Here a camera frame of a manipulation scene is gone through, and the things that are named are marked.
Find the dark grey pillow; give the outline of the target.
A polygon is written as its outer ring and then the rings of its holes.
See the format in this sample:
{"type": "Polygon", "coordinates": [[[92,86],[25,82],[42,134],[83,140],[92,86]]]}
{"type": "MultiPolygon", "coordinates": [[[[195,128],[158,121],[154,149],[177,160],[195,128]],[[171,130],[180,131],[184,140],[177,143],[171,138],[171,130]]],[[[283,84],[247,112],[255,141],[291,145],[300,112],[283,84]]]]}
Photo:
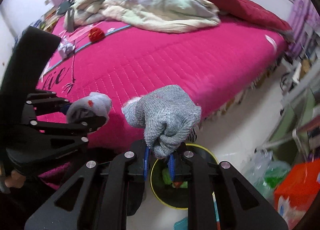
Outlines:
{"type": "Polygon", "coordinates": [[[64,15],[73,4],[74,4],[74,0],[66,0],[66,1],[64,1],[63,3],[61,3],[58,6],[56,14],[58,16],[64,15]]]}

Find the small red sock ball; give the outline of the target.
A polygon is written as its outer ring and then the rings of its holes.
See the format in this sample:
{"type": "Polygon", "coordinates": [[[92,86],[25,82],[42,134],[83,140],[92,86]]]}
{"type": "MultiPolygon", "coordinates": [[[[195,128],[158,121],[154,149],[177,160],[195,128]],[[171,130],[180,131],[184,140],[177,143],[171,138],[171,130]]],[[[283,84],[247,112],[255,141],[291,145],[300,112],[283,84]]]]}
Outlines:
{"type": "Polygon", "coordinates": [[[105,38],[105,33],[100,28],[94,27],[89,31],[88,38],[91,43],[97,43],[105,38]]]}

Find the grey sock red mark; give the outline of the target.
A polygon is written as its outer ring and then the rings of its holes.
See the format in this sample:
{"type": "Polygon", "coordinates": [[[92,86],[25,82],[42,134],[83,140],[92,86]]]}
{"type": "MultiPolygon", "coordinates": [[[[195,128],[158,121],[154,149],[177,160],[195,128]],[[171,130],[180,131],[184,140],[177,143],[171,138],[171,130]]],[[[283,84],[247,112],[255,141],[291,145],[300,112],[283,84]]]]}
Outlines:
{"type": "Polygon", "coordinates": [[[108,122],[111,109],[112,100],[106,94],[91,92],[89,96],[70,104],[66,120],[69,124],[86,123],[89,133],[92,133],[108,122]]]}

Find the large red sock ball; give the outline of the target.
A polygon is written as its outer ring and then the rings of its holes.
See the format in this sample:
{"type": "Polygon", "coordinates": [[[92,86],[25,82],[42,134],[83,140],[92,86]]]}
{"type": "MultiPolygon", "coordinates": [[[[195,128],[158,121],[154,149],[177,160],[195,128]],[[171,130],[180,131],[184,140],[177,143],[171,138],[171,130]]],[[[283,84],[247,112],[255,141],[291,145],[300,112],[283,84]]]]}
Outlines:
{"type": "Polygon", "coordinates": [[[183,184],[183,182],[173,182],[173,183],[172,183],[172,186],[173,186],[174,188],[180,188],[182,184],[183,184]]]}

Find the crumpled paper on bed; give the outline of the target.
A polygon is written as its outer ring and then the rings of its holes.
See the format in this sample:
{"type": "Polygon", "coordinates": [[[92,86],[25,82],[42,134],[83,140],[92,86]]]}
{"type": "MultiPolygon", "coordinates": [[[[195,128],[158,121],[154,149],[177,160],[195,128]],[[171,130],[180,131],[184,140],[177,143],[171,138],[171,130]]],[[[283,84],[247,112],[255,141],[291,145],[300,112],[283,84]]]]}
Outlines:
{"type": "Polygon", "coordinates": [[[75,44],[71,43],[64,36],[57,48],[57,51],[63,60],[69,58],[75,51],[75,44]]]}

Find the black bin yellow rim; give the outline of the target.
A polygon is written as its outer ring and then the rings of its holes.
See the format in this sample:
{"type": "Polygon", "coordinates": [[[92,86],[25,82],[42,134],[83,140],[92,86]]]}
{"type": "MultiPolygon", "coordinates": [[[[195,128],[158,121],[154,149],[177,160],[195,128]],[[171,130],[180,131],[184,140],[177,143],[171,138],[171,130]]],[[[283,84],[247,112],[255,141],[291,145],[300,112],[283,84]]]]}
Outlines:
{"type": "MultiPolygon", "coordinates": [[[[187,150],[197,153],[207,162],[218,164],[218,160],[214,154],[205,147],[194,143],[186,143],[186,146],[187,150]]],[[[162,204],[178,210],[187,210],[188,188],[176,189],[170,185],[164,184],[162,171],[166,168],[168,168],[168,162],[165,159],[157,159],[154,162],[150,172],[151,190],[156,199],[162,204]]]]}

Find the pale green rumpled blanket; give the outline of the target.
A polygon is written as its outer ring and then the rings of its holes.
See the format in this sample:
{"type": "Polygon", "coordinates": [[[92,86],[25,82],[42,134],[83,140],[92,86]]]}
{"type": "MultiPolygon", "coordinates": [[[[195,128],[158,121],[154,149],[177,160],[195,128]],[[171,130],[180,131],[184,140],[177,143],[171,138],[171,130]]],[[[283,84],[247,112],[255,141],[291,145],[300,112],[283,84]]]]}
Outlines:
{"type": "Polygon", "coordinates": [[[186,33],[218,26],[219,9],[207,0],[74,0],[74,27],[111,20],[140,29],[186,33]]]}

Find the green fluffy sock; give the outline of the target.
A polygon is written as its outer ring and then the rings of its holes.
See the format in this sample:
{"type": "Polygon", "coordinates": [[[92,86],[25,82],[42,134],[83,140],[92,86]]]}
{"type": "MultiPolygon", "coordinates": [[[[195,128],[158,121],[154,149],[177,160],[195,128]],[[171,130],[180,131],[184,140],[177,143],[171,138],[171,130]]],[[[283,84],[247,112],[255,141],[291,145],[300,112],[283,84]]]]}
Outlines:
{"type": "MultiPolygon", "coordinates": [[[[170,174],[169,174],[169,169],[168,168],[166,168],[166,169],[164,169],[162,171],[162,178],[163,178],[164,184],[172,186],[173,181],[170,178],[170,174]]],[[[183,184],[181,185],[180,189],[186,189],[187,187],[188,187],[188,183],[187,182],[183,182],[183,184]]]]}

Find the grey sock ball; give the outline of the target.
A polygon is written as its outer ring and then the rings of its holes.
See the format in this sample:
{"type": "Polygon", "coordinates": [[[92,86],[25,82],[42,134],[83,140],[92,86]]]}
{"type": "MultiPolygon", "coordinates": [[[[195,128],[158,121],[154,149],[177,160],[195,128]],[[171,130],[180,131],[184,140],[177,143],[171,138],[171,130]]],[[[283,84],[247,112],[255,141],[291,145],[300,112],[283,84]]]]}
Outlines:
{"type": "Polygon", "coordinates": [[[144,130],[146,146],[166,158],[200,122],[201,107],[178,85],[168,85],[131,99],[122,108],[127,123],[144,130]]]}

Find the pink quilted bedspread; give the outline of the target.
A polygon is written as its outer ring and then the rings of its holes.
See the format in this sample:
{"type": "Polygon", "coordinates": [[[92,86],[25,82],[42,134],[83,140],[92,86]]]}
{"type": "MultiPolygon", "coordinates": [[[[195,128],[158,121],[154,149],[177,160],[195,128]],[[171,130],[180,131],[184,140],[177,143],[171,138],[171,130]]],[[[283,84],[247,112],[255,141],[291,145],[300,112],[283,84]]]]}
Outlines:
{"type": "Polygon", "coordinates": [[[90,26],[68,33],[58,21],[53,33],[76,44],[67,60],[58,53],[38,88],[76,101],[91,92],[109,96],[110,118],[89,135],[89,147],[127,150],[143,137],[121,108],[133,97],[178,85],[205,118],[246,89],[287,49],[277,32],[223,16],[219,26],[184,34],[152,32],[117,21],[97,24],[105,38],[90,44],[90,26]]]}

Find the white green shelf unit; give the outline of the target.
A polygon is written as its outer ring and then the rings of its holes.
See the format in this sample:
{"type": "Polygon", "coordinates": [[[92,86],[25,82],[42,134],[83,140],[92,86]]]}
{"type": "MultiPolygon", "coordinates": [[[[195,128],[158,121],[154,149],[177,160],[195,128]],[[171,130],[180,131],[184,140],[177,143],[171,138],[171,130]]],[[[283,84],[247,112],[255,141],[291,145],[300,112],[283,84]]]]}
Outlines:
{"type": "Polygon", "coordinates": [[[272,151],[275,159],[290,164],[305,162],[317,146],[309,137],[319,126],[319,27],[305,24],[298,57],[280,87],[282,110],[275,128],[258,151],[272,151]]]}

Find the clear green plastic bag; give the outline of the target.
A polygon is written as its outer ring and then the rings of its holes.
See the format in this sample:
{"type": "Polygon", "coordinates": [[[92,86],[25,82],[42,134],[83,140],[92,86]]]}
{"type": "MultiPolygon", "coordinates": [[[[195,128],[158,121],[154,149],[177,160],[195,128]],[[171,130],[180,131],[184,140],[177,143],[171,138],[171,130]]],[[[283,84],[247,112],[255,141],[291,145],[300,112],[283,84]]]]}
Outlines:
{"type": "Polygon", "coordinates": [[[273,159],[272,151],[256,151],[242,168],[244,177],[271,204],[274,191],[291,170],[291,165],[273,159]]]}

